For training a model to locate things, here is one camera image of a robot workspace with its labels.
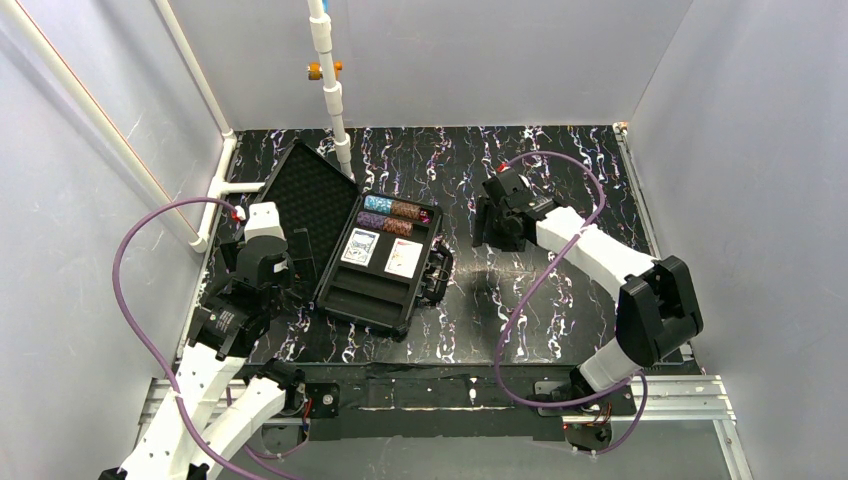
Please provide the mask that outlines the red playing card box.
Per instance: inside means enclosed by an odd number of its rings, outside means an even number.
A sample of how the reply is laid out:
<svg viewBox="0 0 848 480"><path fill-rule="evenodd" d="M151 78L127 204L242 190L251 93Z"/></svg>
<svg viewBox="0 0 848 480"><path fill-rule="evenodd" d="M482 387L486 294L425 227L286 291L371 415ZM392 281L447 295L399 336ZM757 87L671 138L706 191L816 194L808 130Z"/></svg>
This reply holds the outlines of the red playing card box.
<svg viewBox="0 0 848 480"><path fill-rule="evenodd" d="M389 253L384 272L407 279L415 275L423 245L403 238L396 238Z"/></svg>

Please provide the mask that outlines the black poker set case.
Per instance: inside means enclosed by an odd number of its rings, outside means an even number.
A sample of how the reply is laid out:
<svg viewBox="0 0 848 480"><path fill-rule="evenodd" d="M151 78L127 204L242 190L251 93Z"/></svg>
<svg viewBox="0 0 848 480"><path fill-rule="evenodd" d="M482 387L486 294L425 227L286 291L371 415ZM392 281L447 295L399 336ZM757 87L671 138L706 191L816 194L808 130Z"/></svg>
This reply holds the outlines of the black poker set case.
<svg viewBox="0 0 848 480"><path fill-rule="evenodd" d="M329 316L403 337L414 310L445 297L454 257L433 204L363 191L300 140L258 198L292 260L292 296Z"/></svg>

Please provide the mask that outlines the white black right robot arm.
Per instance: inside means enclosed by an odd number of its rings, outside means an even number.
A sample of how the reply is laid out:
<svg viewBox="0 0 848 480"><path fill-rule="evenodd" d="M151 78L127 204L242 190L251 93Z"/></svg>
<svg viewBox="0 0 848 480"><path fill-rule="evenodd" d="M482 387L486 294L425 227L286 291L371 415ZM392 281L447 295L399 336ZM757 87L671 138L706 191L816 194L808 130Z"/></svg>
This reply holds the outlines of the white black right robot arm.
<svg viewBox="0 0 848 480"><path fill-rule="evenodd" d="M680 258L658 259L625 246L561 200L534 194L511 168L482 186L473 246L521 252L533 244L563 254L565 262L603 287L616 306L614 338L570 372L565 393L533 396L534 404L596 399L703 331L691 273Z"/></svg>

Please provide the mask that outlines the blue playing card box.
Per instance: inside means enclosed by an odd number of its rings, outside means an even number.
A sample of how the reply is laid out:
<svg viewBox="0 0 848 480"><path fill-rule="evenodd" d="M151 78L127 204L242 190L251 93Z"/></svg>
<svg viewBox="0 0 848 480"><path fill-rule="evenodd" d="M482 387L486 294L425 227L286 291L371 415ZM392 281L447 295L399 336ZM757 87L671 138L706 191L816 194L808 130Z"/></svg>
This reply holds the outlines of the blue playing card box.
<svg viewBox="0 0 848 480"><path fill-rule="evenodd" d="M375 252L380 234L361 228L354 228L342 251L342 262L367 267Z"/></svg>

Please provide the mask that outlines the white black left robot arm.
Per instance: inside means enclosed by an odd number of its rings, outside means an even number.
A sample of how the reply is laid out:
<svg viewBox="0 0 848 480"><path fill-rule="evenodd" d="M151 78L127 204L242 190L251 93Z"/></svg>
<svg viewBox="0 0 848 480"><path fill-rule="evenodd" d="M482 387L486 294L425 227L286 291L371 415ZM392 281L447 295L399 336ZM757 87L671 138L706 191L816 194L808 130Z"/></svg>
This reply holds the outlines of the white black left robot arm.
<svg viewBox="0 0 848 480"><path fill-rule="evenodd" d="M190 323L169 389L141 440L104 479L214 479L268 419L306 402L305 374L266 362L222 414L221 396L279 313L278 293L294 280L287 242L259 235L236 249L235 269L211 282Z"/></svg>

